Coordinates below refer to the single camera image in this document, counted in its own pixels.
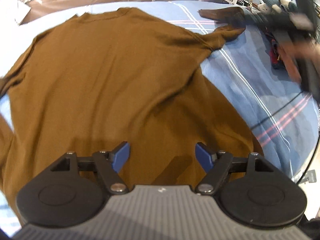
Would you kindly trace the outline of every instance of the screw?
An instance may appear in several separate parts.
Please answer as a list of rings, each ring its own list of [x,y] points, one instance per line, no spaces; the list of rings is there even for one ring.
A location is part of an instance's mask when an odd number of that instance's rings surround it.
[[[112,184],[110,189],[114,192],[124,192],[126,190],[126,186],[125,184],[122,184],[122,183],[115,183],[115,184]]]
[[[201,192],[201,193],[210,193],[213,191],[213,186],[210,185],[210,184],[200,184],[198,186],[198,190]]]

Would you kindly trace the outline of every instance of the brown fabric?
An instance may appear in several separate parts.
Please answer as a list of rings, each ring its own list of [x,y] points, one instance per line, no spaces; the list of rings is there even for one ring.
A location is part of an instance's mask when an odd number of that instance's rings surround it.
[[[199,10],[199,15],[203,18],[215,20],[215,21],[223,21],[227,17],[232,17],[236,13],[241,13],[244,15],[244,11],[241,7],[227,7],[218,10]]]
[[[196,185],[195,144],[262,153],[199,64],[243,30],[199,35],[136,8],[84,14],[37,36],[7,74],[14,135],[1,120],[0,185],[11,207],[22,186],[66,151],[89,156],[122,141],[133,184]]]

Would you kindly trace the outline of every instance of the stuffed toy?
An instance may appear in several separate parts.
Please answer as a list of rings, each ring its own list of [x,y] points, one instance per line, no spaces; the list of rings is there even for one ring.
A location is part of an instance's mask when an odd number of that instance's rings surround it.
[[[296,12],[297,5],[290,0],[263,0],[264,4],[258,5],[258,10],[263,14]]]

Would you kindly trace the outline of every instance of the cable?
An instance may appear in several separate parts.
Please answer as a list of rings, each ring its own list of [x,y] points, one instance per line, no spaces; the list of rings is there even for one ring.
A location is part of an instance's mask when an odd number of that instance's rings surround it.
[[[302,179],[303,179],[304,176],[306,175],[307,171],[309,170],[309,168],[310,168],[310,166],[311,166],[311,163],[312,163],[313,159],[314,159],[315,156],[316,156],[316,153],[317,153],[317,150],[318,150],[318,147],[319,147],[319,141],[320,141],[320,136],[318,137],[318,141],[317,141],[317,144],[316,144],[316,148],[315,148],[315,150],[314,150],[314,152],[313,152],[313,154],[312,154],[312,157],[311,157],[311,159],[310,159],[310,161],[309,161],[306,169],[304,170],[304,172],[302,173],[300,179],[299,179],[299,180],[297,181],[297,183],[296,183],[297,185],[300,184],[300,182],[302,181]]]
[[[252,126],[252,127],[250,128],[250,130],[253,130],[253,129],[257,128],[258,126],[262,125],[266,120],[268,120],[270,117],[278,114],[282,109],[284,109],[286,106],[288,106],[290,103],[292,103],[292,101],[294,101],[294,100],[295,100],[299,95],[301,95],[301,94],[302,94],[302,91],[301,91],[298,95],[296,95],[294,98],[292,98],[288,103],[286,103],[284,106],[282,106],[280,109],[278,109],[277,111],[275,111],[272,115],[267,116],[267,117],[266,117],[265,119],[263,119],[261,122],[259,122],[259,123],[255,124],[254,126]]]

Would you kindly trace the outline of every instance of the gray ribbed surface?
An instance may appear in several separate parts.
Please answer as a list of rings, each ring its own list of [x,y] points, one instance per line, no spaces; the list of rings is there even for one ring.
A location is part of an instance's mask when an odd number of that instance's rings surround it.
[[[188,186],[136,186],[113,196],[93,219],[72,228],[25,226],[16,240],[309,240],[297,227],[263,231],[227,217],[212,197]]]

